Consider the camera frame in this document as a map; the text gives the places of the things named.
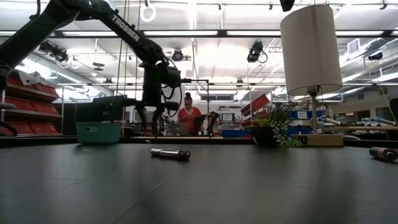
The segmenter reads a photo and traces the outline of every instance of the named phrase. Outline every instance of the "plant pot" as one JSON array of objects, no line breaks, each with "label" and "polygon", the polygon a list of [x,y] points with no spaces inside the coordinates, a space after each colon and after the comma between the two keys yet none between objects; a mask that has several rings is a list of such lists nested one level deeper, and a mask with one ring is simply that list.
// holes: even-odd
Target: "plant pot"
[{"label": "plant pot", "polygon": [[274,128],[272,127],[251,127],[250,132],[254,142],[259,146],[276,147]]}]

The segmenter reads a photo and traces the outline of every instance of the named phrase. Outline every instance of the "white lamp shade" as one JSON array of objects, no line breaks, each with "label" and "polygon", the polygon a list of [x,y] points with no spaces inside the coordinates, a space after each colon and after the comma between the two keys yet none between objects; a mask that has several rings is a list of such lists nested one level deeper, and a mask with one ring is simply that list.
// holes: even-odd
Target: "white lamp shade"
[{"label": "white lamp shade", "polygon": [[341,88],[333,10],[314,5],[292,12],[281,22],[286,89],[289,95]]}]

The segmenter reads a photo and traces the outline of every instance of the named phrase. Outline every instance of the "table surface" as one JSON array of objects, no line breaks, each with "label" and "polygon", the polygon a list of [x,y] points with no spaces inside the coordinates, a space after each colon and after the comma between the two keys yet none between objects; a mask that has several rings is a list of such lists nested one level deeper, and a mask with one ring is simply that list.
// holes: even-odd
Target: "table surface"
[{"label": "table surface", "polygon": [[[192,153],[189,162],[150,149]],[[0,149],[0,223],[397,223],[367,149],[115,144]]]}]

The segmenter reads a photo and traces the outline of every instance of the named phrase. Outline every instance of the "teal basket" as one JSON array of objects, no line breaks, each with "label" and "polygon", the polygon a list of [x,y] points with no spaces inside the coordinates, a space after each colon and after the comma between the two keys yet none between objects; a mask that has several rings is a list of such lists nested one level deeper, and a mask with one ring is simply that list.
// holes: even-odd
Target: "teal basket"
[{"label": "teal basket", "polygon": [[112,144],[119,142],[121,124],[76,123],[77,140],[82,144]]}]

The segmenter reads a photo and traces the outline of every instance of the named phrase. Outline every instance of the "red shirt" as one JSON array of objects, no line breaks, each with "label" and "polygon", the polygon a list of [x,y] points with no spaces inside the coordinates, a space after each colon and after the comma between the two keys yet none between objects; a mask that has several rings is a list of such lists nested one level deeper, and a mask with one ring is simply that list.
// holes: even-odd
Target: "red shirt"
[{"label": "red shirt", "polygon": [[180,109],[178,112],[178,118],[180,120],[180,124],[182,125],[187,125],[188,126],[188,133],[189,134],[196,134],[198,131],[195,129],[195,126],[193,125],[193,121],[197,116],[200,116],[201,112],[198,108],[193,107],[192,114],[188,114],[187,111],[185,111],[185,108]]}]

